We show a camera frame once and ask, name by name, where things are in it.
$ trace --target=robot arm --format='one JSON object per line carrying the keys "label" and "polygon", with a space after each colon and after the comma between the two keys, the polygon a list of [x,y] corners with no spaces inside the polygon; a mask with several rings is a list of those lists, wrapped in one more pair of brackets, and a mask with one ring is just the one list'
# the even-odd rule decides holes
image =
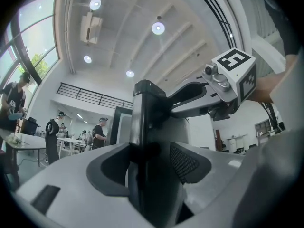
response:
{"label": "robot arm", "polygon": [[209,114],[214,121],[229,118],[257,85],[255,60],[236,48],[212,59],[202,76],[183,81],[167,96],[174,103],[171,116]]}

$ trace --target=ceiling light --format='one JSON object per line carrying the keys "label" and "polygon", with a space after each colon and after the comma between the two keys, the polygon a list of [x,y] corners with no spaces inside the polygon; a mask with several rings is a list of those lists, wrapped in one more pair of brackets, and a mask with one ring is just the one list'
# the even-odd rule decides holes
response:
{"label": "ceiling light", "polygon": [[92,62],[92,59],[91,59],[90,56],[85,55],[85,56],[84,56],[84,61],[85,61],[86,63],[91,63],[91,62]]}
{"label": "ceiling light", "polygon": [[100,0],[92,0],[90,1],[90,9],[91,10],[97,10],[101,6],[101,1]]}
{"label": "ceiling light", "polygon": [[126,74],[127,74],[127,76],[130,77],[130,78],[134,77],[134,72],[131,71],[131,70],[127,71]]}
{"label": "ceiling light", "polygon": [[155,35],[161,35],[164,31],[165,31],[165,26],[162,23],[156,22],[152,25],[152,32]]}

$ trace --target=tree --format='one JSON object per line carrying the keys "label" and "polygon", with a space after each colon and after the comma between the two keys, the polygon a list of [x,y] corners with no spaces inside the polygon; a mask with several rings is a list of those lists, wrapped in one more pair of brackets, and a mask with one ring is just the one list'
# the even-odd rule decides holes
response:
{"label": "tree", "polygon": [[[35,64],[40,60],[40,58],[42,57],[42,54],[35,54],[33,59],[31,60],[33,66],[35,66]],[[24,69],[22,67],[18,67],[20,73],[24,72]],[[49,69],[49,65],[45,60],[41,60],[39,62],[39,64],[35,67],[35,70],[37,71],[38,75],[42,78]]]}

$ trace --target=table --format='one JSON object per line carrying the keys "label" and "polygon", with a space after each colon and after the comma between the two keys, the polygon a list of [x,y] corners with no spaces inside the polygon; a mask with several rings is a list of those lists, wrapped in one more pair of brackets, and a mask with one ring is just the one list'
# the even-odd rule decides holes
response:
{"label": "table", "polygon": [[[73,154],[72,149],[74,147],[74,144],[75,143],[81,143],[81,140],[77,140],[77,139],[70,139],[70,138],[58,138],[58,139],[61,140],[61,145],[60,145],[60,150],[59,150],[59,158],[60,158],[61,150],[69,152],[69,154],[72,155]],[[69,142],[69,143],[71,143],[70,150],[63,149],[63,142]]]}
{"label": "table", "polygon": [[18,166],[17,166],[17,151],[22,150],[38,150],[38,166],[40,166],[40,150],[46,148],[45,139],[37,136],[27,135],[23,133],[14,133],[20,140],[21,143],[15,144],[7,141],[7,137],[14,132],[0,129],[0,137],[12,147],[13,152],[13,172],[12,175],[19,186]]}
{"label": "table", "polygon": [[229,153],[234,153],[237,149],[244,148],[244,150],[249,149],[247,134],[236,136],[227,139],[229,142]]}

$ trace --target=window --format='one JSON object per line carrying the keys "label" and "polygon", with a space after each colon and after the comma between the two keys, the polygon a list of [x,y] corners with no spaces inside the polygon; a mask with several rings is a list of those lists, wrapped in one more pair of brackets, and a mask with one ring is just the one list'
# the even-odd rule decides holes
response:
{"label": "window", "polygon": [[[36,0],[19,9],[8,25],[0,42],[0,84],[5,87],[18,82],[25,69],[32,74],[31,82],[24,87],[28,106],[41,80],[58,61],[54,38],[55,0]],[[26,47],[30,59],[22,61]]]}
{"label": "window", "polygon": [[5,34],[4,34],[4,40],[5,44],[8,44],[13,39],[13,35],[11,33],[10,23],[8,27],[6,28]]}
{"label": "window", "polygon": [[35,67],[41,78],[47,74],[50,68],[58,61],[56,48],[51,50]]}
{"label": "window", "polygon": [[54,0],[36,0],[19,10],[20,31],[25,30],[38,21],[52,16],[54,11]]}
{"label": "window", "polygon": [[9,47],[0,58],[0,83],[8,73],[8,70],[13,66],[15,60],[16,55],[14,54],[12,47]]}
{"label": "window", "polygon": [[39,60],[55,46],[53,33],[53,17],[45,19],[25,30],[22,34],[24,46],[27,48],[28,57]]}
{"label": "window", "polygon": [[[7,81],[6,84],[12,83],[12,82],[18,82],[20,80],[20,76],[21,74],[24,72],[23,67],[18,64],[18,66],[16,67],[15,71],[13,72],[13,74],[10,76],[9,80]],[[27,84],[25,87],[23,87],[23,90],[25,92],[25,104],[24,107],[28,109],[29,104],[32,100],[32,97],[37,89],[38,85],[35,81],[33,81],[33,79],[30,81],[29,84]]]}

